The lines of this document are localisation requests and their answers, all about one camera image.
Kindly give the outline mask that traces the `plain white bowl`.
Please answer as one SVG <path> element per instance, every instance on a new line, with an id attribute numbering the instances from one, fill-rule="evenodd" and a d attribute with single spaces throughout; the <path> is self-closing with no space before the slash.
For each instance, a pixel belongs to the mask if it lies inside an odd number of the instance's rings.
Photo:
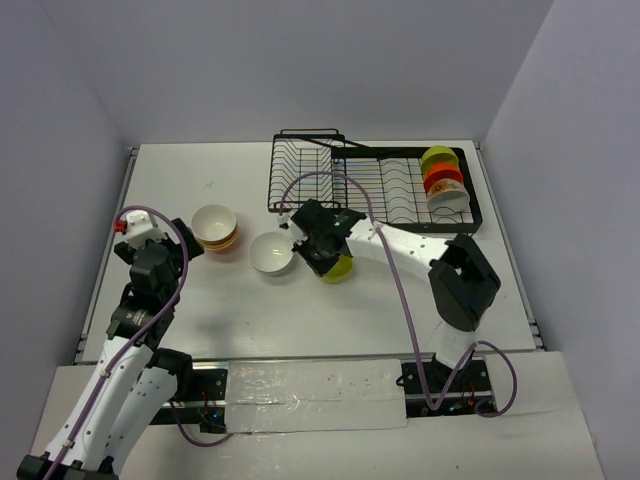
<path id="1" fill-rule="evenodd" d="M 266 232 L 251 242 L 248 255 L 257 272 L 277 276 L 284 273 L 293 261 L 292 241 L 284 233 Z"/>

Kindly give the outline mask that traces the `orange plastic bowl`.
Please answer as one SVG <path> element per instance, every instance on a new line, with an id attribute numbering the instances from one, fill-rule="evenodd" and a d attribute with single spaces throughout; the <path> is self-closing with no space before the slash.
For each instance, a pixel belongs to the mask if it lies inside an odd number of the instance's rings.
<path id="1" fill-rule="evenodd" d="M 454 180 L 459 183 L 464 181 L 464 177 L 457 165 L 440 162 L 429 167 L 424 175 L 423 186 L 426 190 L 430 190 L 432 186 L 443 179 Z"/>

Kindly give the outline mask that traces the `lime green plastic bowl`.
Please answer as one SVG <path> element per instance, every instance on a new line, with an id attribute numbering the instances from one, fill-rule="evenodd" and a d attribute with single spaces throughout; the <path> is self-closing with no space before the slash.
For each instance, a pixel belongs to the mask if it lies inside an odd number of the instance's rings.
<path id="1" fill-rule="evenodd" d="M 420 170 L 423 175 L 436 164 L 447 163 L 457 167 L 459 159 L 456 153 L 447 146 L 436 145 L 428 148 L 420 159 Z"/>

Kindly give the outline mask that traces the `white bowl flower pattern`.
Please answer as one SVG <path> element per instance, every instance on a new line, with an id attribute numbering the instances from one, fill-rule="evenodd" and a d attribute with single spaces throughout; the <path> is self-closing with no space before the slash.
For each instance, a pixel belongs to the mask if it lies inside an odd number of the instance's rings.
<path id="1" fill-rule="evenodd" d="M 437 216 L 466 212 L 470 195 L 464 184 L 449 178 L 436 181 L 426 193 L 427 209 Z"/>

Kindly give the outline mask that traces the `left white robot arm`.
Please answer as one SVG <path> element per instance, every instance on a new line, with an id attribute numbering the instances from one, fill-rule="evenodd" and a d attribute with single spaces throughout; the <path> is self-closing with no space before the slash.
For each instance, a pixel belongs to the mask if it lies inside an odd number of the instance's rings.
<path id="1" fill-rule="evenodd" d="M 192 357 L 161 347 L 186 279 L 204 250 L 179 218 L 163 232 L 150 211 L 131 210 L 114 223 L 123 236 L 115 254 L 129 282 L 114 310 L 95 369 L 78 402 L 40 455 L 27 455 L 19 479 L 116 479 L 165 403 L 195 386 Z"/>

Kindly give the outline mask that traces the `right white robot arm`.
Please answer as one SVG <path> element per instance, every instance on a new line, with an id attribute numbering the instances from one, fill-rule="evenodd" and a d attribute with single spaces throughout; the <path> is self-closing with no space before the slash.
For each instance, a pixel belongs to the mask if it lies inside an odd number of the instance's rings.
<path id="1" fill-rule="evenodd" d="M 404 271 L 426 281 L 444 323 L 432 357 L 434 379 L 446 391 L 455 391 L 468 380 L 476 330 L 501 287 L 473 238 L 421 235 L 362 212 L 326 208 L 317 200 L 306 201 L 291 215 L 280 215 L 278 224 L 289 233 L 292 251 L 320 278 L 349 257 L 384 263 L 394 277 Z"/>

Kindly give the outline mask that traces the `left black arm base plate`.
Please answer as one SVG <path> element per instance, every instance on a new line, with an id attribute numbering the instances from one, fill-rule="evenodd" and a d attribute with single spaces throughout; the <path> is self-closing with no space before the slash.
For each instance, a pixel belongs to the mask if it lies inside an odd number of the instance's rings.
<path id="1" fill-rule="evenodd" d="M 225 398 L 229 371 L 224 367 L 198 368 L 192 361 L 157 364 L 177 381 L 175 393 L 151 420 L 152 425 L 195 426 L 200 433 L 226 434 Z"/>

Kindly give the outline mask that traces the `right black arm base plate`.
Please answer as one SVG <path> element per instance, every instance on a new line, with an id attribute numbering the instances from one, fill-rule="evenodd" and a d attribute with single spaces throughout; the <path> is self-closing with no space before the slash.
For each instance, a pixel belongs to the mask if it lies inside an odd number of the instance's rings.
<path id="1" fill-rule="evenodd" d="M 414 361 L 401 363 L 401 374 L 396 379 L 396 385 L 404 392 L 407 418 L 464 416 L 476 413 L 489 415 L 497 412 L 487 364 L 479 357 L 470 360 L 457 374 L 436 410 L 429 408 L 426 403 Z"/>

